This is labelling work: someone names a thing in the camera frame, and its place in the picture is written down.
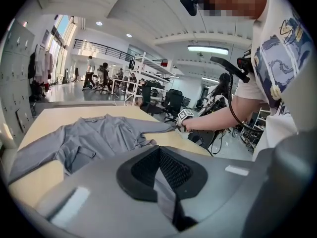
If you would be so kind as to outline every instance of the ceiling light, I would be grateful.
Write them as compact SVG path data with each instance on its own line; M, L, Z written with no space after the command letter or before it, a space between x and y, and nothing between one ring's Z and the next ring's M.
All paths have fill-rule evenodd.
M211 79L211 78L202 77L202 79L209 80L209 81L212 81L212 82L215 82L215 83L219 84L219 81Z
M189 51L211 52L211 53L217 53L222 55L227 55L229 51L229 49L210 47L210 46L188 46L187 48Z

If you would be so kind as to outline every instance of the black mesh panel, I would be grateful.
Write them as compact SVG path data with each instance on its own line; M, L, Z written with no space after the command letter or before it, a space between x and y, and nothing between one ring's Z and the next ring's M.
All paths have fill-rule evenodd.
M160 152L159 167L173 190L188 181L193 174L189 166L174 159L163 151Z
M142 158L131 168L131 174L140 182L154 187L155 175L159 169L159 149Z

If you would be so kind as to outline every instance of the printed graphic shirt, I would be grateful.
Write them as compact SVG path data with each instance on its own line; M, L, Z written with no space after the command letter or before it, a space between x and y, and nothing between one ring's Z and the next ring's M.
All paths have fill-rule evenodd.
M265 100L271 108L253 160L260 150L275 147L297 132L281 93L313 53L313 41L288 0L267 0L262 15L253 26L251 61L255 77L250 77L249 83L239 81L235 93L242 98Z

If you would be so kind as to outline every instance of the wooden table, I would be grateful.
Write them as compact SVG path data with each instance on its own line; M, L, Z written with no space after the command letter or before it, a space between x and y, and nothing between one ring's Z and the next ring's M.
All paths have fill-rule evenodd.
M136 106L102 106L45 109L34 121L20 144L19 149L45 136L60 126L74 123L80 117L91 118L109 114L114 117L127 117L148 121L157 121ZM176 131L166 133L145 134L147 139L154 139L158 145L173 146L193 153L209 155L208 151L188 139L183 139ZM12 195L34 207L56 184L63 181L63 165L59 161L51 161L37 170L22 177L9 186Z

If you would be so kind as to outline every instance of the white shelf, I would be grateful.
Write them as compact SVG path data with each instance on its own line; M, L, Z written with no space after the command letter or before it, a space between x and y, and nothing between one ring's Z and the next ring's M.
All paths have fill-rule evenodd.
M137 56L134 58L134 61L138 61L141 62L142 61L143 56ZM144 57L144 61L143 64L156 69L157 71L163 73L163 74L167 74L167 75L174 75L172 74L170 71L168 71L167 69L165 69L163 66L157 64L156 62L152 61L151 59L148 59L147 57Z
M264 129L262 129L261 127L259 127L257 125L254 125L254 127L259 128L260 130L264 130Z
M166 79L163 79L163 78L161 78L159 76L156 76L155 74L148 73L148 72L143 71L143 70L141 70L140 73L141 73L141 75L144 75L144 76L147 76L147 77L151 77L153 79L156 79L156 80L159 80L159 81L162 81L162 82L165 82L165 83L171 83L170 81L167 81Z
M165 89L161 89L161 88L157 88L157 87L153 87L153 86L151 86L151 88L167 92L167 90L165 90Z
M142 98L142 95L137 94L136 97ZM151 99L160 101L160 100L162 99L162 97L154 97L154 96L151 96Z

